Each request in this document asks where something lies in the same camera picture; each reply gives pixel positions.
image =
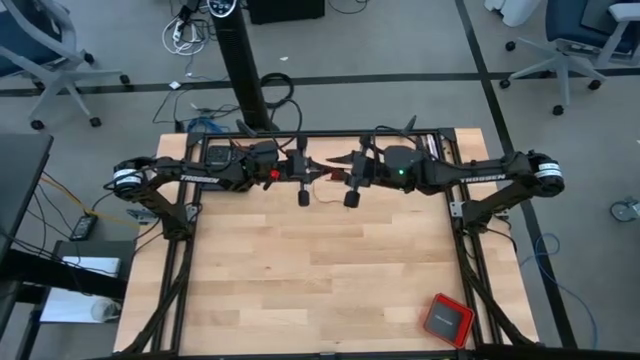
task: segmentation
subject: black metal frame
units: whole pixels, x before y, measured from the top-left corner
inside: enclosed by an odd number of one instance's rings
[[[373,135],[373,131],[372,130],[305,131],[305,135],[307,135],[308,137],[359,137],[363,134]],[[286,138],[286,137],[292,137],[295,135],[296,135],[295,132],[289,132],[289,131],[278,131],[274,133],[274,136],[277,138]],[[420,129],[420,130],[413,130],[410,133],[410,135],[417,135],[417,136],[433,135],[436,141],[438,155],[442,158],[444,158],[444,154],[445,154],[444,147],[443,147],[443,139],[446,139],[451,149],[451,153],[454,157],[454,162],[456,164],[461,164],[460,150],[458,148],[457,140],[455,138],[455,129],[452,129],[452,128],[442,128],[442,129],[435,129],[435,130]],[[377,131],[376,136],[396,136],[396,135],[394,133],[387,132],[387,131]],[[208,148],[210,141],[219,140],[219,139],[246,138],[246,137],[247,136],[242,133],[231,133],[231,134],[191,133],[188,135],[188,138],[187,138],[185,159],[192,158],[194,146],[196,144],[201,144],[200,162],[204,162],[205,156],[206,156],[205,149]],[[271,138],[271,134],[260,133],[258,134],[258,138],[268,139],[268,138]],[[187,185],[184,183],[180,184],[180,189],[178,193],[177,201],[178,203],[182,203],[183,205],[187,204],[185,203],[186,186]],[[199,204],[202,196],[202,190],[199,184],[195,184],[194,186],[195,186],[195,190],[194,190],[194,196],[191,201],[191,204]],[[460,194],[462,196],[463,201],[469,199],[469,190],[466,185],[460,185]],[[445,192],[445,196],[448,202],[454,201],[455,199],[453,190],[451,189]],[[460,264],[461,261],[468,261],[466,259],[467,253],[465,250],[465,240],[464,240],[465,233],[462,229],[462,223],[458,219],[453,218],[451,215],[450,215],[450,219],[451,219],[451,230],[453,232],[453,238],[454,238],[455,247],[456,247],[456,254],[458,256],[458,264]],[[489,292],[491,292],[489,277],[486,271],[486,264],[485,264],[484,256],[482,252],[482,246],[480,244],[480,240],[477,234],[471,234],[471,245],[472,245],[473,253],[476,254],[475,261],[476,261],[476,267],[478,269],[478,277],[480,278],[482,285]],[[183,257],[182,261],[187,261],[190,263],[193,255],[193,242],[187,241],[185,243],[185,246],[187,247],[187,250],[185,251],[185,256]],[[169,248],[167,251],[165,269],[164,269],[164,274],[162,279],[162,288],[160,292],[161,299],[166,295],[166,291],[171,281],[173,280],[173,276],[174,276],[173,270],[175,265],[177,249],[178,249],[177,242],[170,242]],[[478,313],[476,298],[475,298],[473,288],[471,287],[471,284],[468,281],[466,281],[464,277],[462,277],[462,284],[463,284],[463,290],[465,293],[465,299],[466,299],[467,305],[471,307],[475,313]],[[177,297],[175,319],[173,322],[171,345],[169,349],[169,351],[175,352],[175,353],[179,353],[179,350],[180,350],[182,327],[184,323],[184,313],[186,310],[187,292],[188,292],[188,281],[185,282],[184,286],[181,288],[180,293],[178,294],[178,297]],[[488,314],[488,316],[489,316],[489,326],[490,326],[493,343],[502,344],[500,329],[498,328],[498,325],[495,319],[493,319],[493,317],[490,314]],[[151,351],[160,350],[160,348],[162,347],[161,342],[163,339],[163,334],[164,334],[164,321],[161,322],[160,326],[158,327],[158,329],[156,330],[153,336]],[[476,346],[486,343],[483,338],[482,329],[481,329],[478,317],[476,317],[472,325],[471,335],[473,337],[474,344]],[[372,359],[372,358],[389,359],[389,360],[418,359],[418,358],[419,359],[453,359],[453,358],[466,359],[469,357],[469,353],[466,350],[416,351],[416,352],[371,352],[371,353],[340,353],[339,357],[341,359],[354,359],[354,360],[355,359]],[[303,359],[324,359],[324,358],[335,359],[337,357],[336,357],[336,354],[287,354],[287,355],[265,354],[265,355],[240,355],[240,356],[225,356],[225,355],[188,356],[188,357],[180,357],[180,358],[194,359],[194,360],[196,359],[198,360],[220,359],[221,360],[223,358],[238,359],[238,360],[240,359],[242,360],[249,360],[249,359],[265,359],[265,360],[266,359],[300,359],[300,360],[303,360]]]

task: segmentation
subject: black desk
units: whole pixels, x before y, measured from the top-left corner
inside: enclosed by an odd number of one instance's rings
[[[0,134],[0,226],[15,236],[49,157],[49,135]],[[11,248],[0,235],[0,338],[16,302],[40,304],[46,287],[124,299],[127,282]],[[42,285],[25,285],[24,282]]]

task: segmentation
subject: black box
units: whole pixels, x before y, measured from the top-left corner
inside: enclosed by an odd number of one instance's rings
[[[317,19],[324,16],[324,0],[247,0],[251,23]]]

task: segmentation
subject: white cable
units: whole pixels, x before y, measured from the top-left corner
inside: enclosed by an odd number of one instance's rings
[[[198,37],[198,32],[196,31],[196,26],[194,24],[191,24],[191,42],[180,44],[180,41],[174,40],[174,50],[171,50],[169,48],[169,46],[167,45],[167,32],[174,24],[177,24],[178,21],[178,17],[174,17],[173,20],[171,20],[171,22],[169,22],[169,24],[167,24],[167,26],[165,26],[164,30],[162,31],[162,45],[164,45],[164,48],[171,54],[180,56],[192,56],[202,51],[207,44],[207,39],[200,39]]]

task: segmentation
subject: wooden table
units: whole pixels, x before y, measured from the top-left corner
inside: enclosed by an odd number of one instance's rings
[[[463,161],[488,158],[479,129],[456,133]],[[158,155],[182,158],[185,141],[185,135],[163,135]],[[381,147],[406,143],[378,139]],[[323,161],[357,147],[357,138],[310,138],[307,154]],[[161,191],[172,199],[177,189],[172,183]],[[320,179],[311,206],[300,208],[297,190],[297,184],[274,184],[269,191],[203,194],[181,355],[451,349],[417,325],[436,293],[464,303],[445,196],[369,188],[361,190],[360,207],[348,209],[344,184]],[[473,198],[495,191],[493,183],[470,186]],[[489,227],[508,233],[497,221]],[[492,233],[481,241],[496,301],[537,339],[510,241]],[[167,246],[159,239],[137,254],[115,350],[129,345],[155,309]]]

